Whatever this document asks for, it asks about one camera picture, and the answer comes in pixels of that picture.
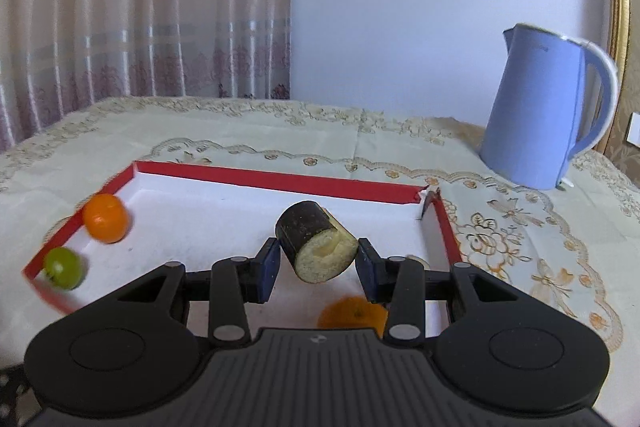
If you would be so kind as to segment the cream embroidered tablecloth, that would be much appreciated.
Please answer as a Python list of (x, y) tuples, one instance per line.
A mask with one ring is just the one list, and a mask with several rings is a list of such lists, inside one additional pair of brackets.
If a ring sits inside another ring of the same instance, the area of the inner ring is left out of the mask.
[(21, 267), (43, 237), (136, 159), (425, 184), (442, 192), (466, 260), (590, 325), (617, 365), (639, 358), (639, 192), (604, 156), (570, 187), (506, 182), (449, 118), (216, 98), (109, 98), (1, 153), (1, 360), (21, 358), (51, 313)]

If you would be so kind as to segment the orange tangerine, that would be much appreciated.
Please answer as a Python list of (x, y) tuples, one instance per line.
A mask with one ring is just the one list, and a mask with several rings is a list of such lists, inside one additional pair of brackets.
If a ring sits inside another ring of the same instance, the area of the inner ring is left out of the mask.
[(129, 213), (122, 201), (113, 194), (92, 196), (81, 214), (88, 234), (101, 243), (117, 243), (128, 232)]
[(318, 329), (374, 329), (382, 337), (387, 310), (366, 298), (347, 296), (330, 303), (320, 313)]

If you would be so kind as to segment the red white shallow box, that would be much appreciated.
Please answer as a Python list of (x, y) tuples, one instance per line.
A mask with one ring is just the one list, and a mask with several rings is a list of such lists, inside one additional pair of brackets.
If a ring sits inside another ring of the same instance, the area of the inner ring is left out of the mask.
[[(446, 271), (460, 261), (444, 201), (433, 184), (333, 179), (326, 176), (135, 161), (102, 188), (117, 196), (132, 225), (118, 243), (89, 236), (75, 213), (23, 270), (38, 296), (67, 314), (169, 261), (188, 271), (222, 259), (253, 257), (274, 234), (283, 211), (313, 200), (383, 258), (419, 258)], [(84, 264), (81, 283), (66, 291), (43, 271), (50, 249), (66, 247)]]

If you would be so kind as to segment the white wall switch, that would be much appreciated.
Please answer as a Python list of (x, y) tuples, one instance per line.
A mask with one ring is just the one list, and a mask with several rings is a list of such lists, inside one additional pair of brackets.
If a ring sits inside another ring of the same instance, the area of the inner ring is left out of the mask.
[(634, 145), (635, 147), (640, 147), (640, 114), (632, 113), (630, 115), (626, 141)]

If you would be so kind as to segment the blue electric kettle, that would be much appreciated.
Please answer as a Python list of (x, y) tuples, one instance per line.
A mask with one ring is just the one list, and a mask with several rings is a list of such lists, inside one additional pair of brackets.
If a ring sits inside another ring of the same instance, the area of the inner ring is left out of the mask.
[[(535, 190), (565, 182), (570, 161), (608, 130), (618, 98), (617, 66), (581, 38), (518, 23), (503, 31), (508, 58), (480, 146), (480, 159), (499, 176)], [(602, 103), (579, 134), (587, 74), (600, 78)]]

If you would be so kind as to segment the green round fruit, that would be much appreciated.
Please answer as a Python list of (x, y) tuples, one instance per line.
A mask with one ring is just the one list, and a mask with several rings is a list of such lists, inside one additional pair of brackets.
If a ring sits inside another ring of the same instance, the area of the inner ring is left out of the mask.
[(43, 271), (49, 281), (58, 288), (70, 291), (84, 278), (81, 257), (66, 247), (50, 249), (43, 258)]

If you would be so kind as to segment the dark sugarcane piece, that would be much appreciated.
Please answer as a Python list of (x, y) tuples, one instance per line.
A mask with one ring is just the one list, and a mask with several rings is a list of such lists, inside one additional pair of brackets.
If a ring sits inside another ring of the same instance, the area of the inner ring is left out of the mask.
[(357, 254), (356, 237), (312, 200), (288, 207), (274, 231), (294, 272), (309, 284), (326, 283), (338, 277)]

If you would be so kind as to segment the pink patterned curtain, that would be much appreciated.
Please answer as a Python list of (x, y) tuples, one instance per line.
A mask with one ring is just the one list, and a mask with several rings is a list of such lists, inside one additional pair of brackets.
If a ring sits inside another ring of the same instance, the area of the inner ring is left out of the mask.
[(288, 98), (291, 0), (1, 0), (1, 145), (113, 96)]

